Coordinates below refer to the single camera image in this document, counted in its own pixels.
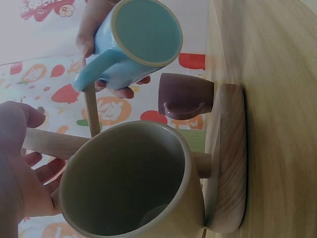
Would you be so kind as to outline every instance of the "wooden mug stand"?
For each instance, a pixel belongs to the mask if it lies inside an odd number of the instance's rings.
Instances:
[[[87,98],[88,111],[94,98]],[[247,184],[247,141],[242,89],[234,84],[219,86],[207,127],[206,153],[192,153],[201,179],[208,179],[205,227],[217,233],[236,230],[242,221]],[[91,125],[99,122],[90,121]],[[91,132],[98,129],[91,126]],[[89,138],[27,129],[23,148],[68,160]]]

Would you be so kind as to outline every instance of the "fruit print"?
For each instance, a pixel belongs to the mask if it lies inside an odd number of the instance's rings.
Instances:
[[[205,70],[205,58],[203,54],[180,53],[178,61],[184,68]]]
[[[45,76],[47,72],[46,66],[42,63],[33,65],[29,70],[22,76],[21,81],[18,84],[29,84],[34,83]]]
[[[80,93],[76,92],[71,84],[67,84],[58,89],[51,99],[53,102],[71,104],[78,100],[79,94]]]
[[[60,77],[65,73],[65,67],[61,64],[56,65],[51,71],[51,77]]]
[[[140,120],[156,121],[167,125],[167,118],[158,111],[149,110],[141,114]]]
[[[23,62],[16,62],[11,65],[10,74],[18,74],[22,71]]]
[[[125,99],[103,97],[97,99],[98,118],[101,125],[114,125],[127,120],[131,115],[131,105]],[[86,109],[82,110],[83,120],[78,125],[88,125]]]

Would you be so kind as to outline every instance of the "finger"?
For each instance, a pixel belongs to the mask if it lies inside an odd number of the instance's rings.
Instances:
[[[85,58],[94,52],[95,33],[114,5],[107,0],[87,2],[76,39],[76,44]]]
[[[60,180],[62,177],[63,173],[61,173],[55,180],[53,180],[52,182],[48,183],[45,185],[46,190],[49,192],[49,194],[51,194],[52,192],[54,192],[59,184],[60,184]]]
[[[61,159],[54,159],[47,165],[43,165],[35,170],[35,173],[41,183],[46,183],[54,178],[65,166],[66,162]]]
[[[122,88],[116,91],[109,89],[109,91],[118,98],[132,99],[134,97],[134,92],[131,88]]]
[[[36,128],[43,124],[45,121],[45,115],[44,112],[41,112],[27,104],[20,104],[21,109],[24,112],[27,126],[30,128]]]
[[[144,79],[142,79],[141,81],[137,82],[137,84],[147,84],[151,81],[151,77],[150,76],[146,76]]]
[[[27,127],[35,128],[43,124],[45,120],[45,115],[42,112],[24,103],[5,102],[1,104],[0,111],[1,122],[9,120],[8,117],[12,117],[11,120],[20,119],[23,115]]]
[[[38,162],[41,161],[42,155],[38,152],[32,152],[30,154],[23,156],[25,162],[30,166],[35,166]]]

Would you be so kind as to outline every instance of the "wooden base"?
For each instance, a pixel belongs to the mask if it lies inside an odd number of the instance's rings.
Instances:
[[[206,153],[212,154],[205,195],[207,229],[230,233],[241,224],[246,202],[247,139],[241,88],[219,86],[207,128]]]

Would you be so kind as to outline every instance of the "hand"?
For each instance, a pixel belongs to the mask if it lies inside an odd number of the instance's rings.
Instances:
[[[63,169],[65,161],[54,159],[47,165],[32,170],[31,167],[42,159],[42,155],[37,152],[21,155],[26,128],[38,127],[44,120],[45,115],[42,112],[27,104],[0,104],[0,165],[9,167],[5,173],[0,173],[0,177],[10,184],[9,191],[4,191],[9,194],[8,197],[20,197],[18,200],[22,204],[15,204],[16,207],[23,208],[18,214],[20,219],[60,212],[52,203],[51,193],[58,188],[61,176],[46,185],[44,183]]]
[[[77,46],[85,58],[93,54],[95,48],[94,35],[117,2],[119,2],[119,0],[88,0],[76,39]],[[150,80],[151,78],[147,76],[138,82],[138,84],[146,84],[149,83]],[[95,85],[96,91],[101,91],[106,88],[106,83],[100,80],[96,81]],[[131,99],[134,97],[131,88],[110,91],[119,98]]]

